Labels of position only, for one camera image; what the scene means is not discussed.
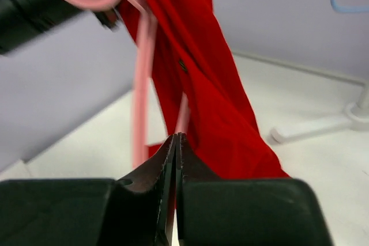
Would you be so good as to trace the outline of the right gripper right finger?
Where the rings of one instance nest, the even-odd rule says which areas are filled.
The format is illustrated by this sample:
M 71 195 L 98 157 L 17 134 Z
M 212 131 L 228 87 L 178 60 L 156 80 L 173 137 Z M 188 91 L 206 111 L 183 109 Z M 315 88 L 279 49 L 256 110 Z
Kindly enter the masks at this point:
M 211 185 L 220 178 L 194 153 L 184 133 L 176 135 L 176 219 L 180 245 L 212 245 L 216 205 Z

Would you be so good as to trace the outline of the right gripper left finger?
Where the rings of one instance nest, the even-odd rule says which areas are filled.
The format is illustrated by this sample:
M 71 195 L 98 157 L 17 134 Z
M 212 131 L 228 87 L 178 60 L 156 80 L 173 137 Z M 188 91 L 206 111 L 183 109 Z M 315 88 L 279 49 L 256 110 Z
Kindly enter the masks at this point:
M 171 245 L 175 213 L 176 136 L 119 180 L 123 199 L 118 234 L 123 245 Z

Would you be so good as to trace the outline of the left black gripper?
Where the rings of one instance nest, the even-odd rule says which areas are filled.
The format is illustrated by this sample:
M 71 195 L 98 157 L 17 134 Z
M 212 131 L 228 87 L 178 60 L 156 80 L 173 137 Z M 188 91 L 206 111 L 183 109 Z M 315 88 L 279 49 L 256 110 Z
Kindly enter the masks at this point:
M 82 13 L 64 0 L 1 0 L 1 55 Z

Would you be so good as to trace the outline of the thick pink plastic hanger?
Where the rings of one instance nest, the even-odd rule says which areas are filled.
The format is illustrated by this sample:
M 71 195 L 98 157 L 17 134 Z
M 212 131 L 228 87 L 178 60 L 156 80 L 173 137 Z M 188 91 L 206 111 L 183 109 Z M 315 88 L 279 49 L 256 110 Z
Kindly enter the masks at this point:
M 65 0 L 85 10 L 106 10 L 118 4 L 120 0 Z M 133 82 L 133 167 L 138 167 L 148 159 L 146 142 L 146 112 L 148 100 L 148 82 L 151 77 L 156 41 L 157 19 L 146 0 L 127 0 L 140 13 L 137 31 L 137 60 Z

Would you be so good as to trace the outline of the red t shirt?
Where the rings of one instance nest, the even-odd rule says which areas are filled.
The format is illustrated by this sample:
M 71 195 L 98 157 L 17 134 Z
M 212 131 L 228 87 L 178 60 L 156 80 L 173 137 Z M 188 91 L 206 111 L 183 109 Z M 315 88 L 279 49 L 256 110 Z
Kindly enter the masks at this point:
M 157 19 L 150 80 L 169 134 L 225 179 L 285 178 L 263 141 L 212 0 L 146 0 Z

